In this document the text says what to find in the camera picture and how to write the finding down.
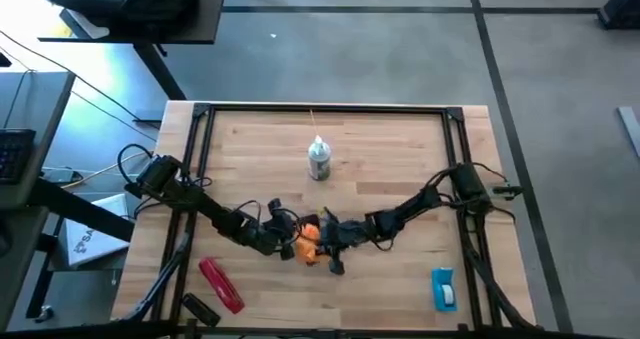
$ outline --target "keyboard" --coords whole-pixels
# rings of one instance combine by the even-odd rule
[[[35,135],[30,129],[0,129],[0,184],[20,182]]]

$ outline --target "red object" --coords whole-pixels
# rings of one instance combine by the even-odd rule
[[[224,306],[231,310],[233,314],[238,314],[244,308],[244,302],[238,295],[236,288],[229,281],[229,278],[222,271],[222,268],[211,257],[200,260],[198,266],[213,287],[213,290],[216,291],[218,298],[222,300]]]

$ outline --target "dark floor line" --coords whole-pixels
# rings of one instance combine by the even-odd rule
[[[598,8],[497,8],[483,7],[485,14],[596,14]]]
[[[513,156],[516,173],[520,180],[520,185],[524,188],[523,196],[525,206],[529,214],[529,221],[531,223],[531,229],[533,230],[534,240],[538,249],[538,256],[540,257],[549,296],[551,297],[551,305],[553,306],[558,330],[561,332],[571,333],[573,332],[573,325],[571,323],[571,317],[569,316],[569,309],[562,292],[560,278],[558,277],[558,272],[553,260],[553,254],[551,253],[551,246],[549,245],[549,240],[540,214],[540,208],[538,207],[538,202],[533,191],[533,184],[524,159],[522,146],[518,139],[518,132],[513,120],[513,115],[511,114],[504,84],[500,77],[498,63],[489,38],[487,23],[485,22],[484,15],[480,7],[480,0],[471,0],[471,3],[474,8],[474,16],[478,26],[482,50],[487,62],[491,84],[493,85],[498,109],[500,110],[500,116],[502,117],[502,123],[507,134],[507,141],[511,149],[511,155]]]
[[[419,6],[224,6],[223,13],[416,14],[473,13],[469,7]]]

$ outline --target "gray floor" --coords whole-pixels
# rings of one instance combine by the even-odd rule
[[[534,8],[588,8],[606,2],[480,1],[487,7]],[[226,5],[469,7],[470,1],[226,0]],[[635,209],[640,168],[614,110],[633,105],[640,112],[640,89],[634,85],[640,33],[605,32],[593,15],[492,14],[485,20],[574,328],[639,337],[640,224]],[[503,164],[516,180],[473,14],[227,13],[220,25],[214,46],[166,47],[166,63],[189,98],[488,105]],[[127,46],[37,47],[130,108],[153,108],[166,101]],[[75,90],[128,119],[86,86],[78,84]],[[103,124],[108,132],[100,129]],[[47,165],[97,170],[112,164],[129,142],[153,146],[74,97]],[[83,191],[106,195],[120,185],[111,176]],[[521,201],[515,211],[536,315],[540,324],[554,328]],[[111,270],[61,274],[48,300],[58,317],[35,325],[23,319],[34,280],[30,274],[11,328],[105,321],[116,290],[112,277]]]

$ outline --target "wooden table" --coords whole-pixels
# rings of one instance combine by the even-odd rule
[[[156,153],[183,157],[193,102],[169,102]],[[488,109],[463,107],[473,160],[501,170]],[[394,207],[415,195],[425,181],[447,167],[441,120],[423,114],[316,113],[319,133],[333,150],[332,174],[325,182],[307,175],[307,148],[314,137],[306,113],[218,111],[215,114],[206,175],[207,193],[234,207],[249,199],[264,206],[272,198],[301,214],[329,207],[341,219]],[[204,121],[196,143],[202,140]],[[195,170],[199,153],[191,163]],[[485,183],[499,178],[480,170]],[[449,191],[443,182],[439,189]],[[256,209],[245,207],[252,214]],[[170,209],[140,215],[131,240],[112,316],[130,311],[159,271]],[[492,213],[487,235],[497,281],[520,310],[535,322],[513,221]],[[231,314],[200,274],[198,261],[213,256],[238,289],[246,307]],[[222,316],[222,327],[455,330],[471,326],[466,278],[455,213],[429,211],[407,225],[390,252],[365,244],[343,255],[346,274],[326,266],[305,267],[295,260],[265,257],[220,237],[200,216],[185,292],[192,292]],[[458,311],[434,308],[430,273],[453,267]],[[478,278],[483,318],[486,296]],[[163,318],[173,295],[168,286]],[[181,311],[181,321],[191,314]]]

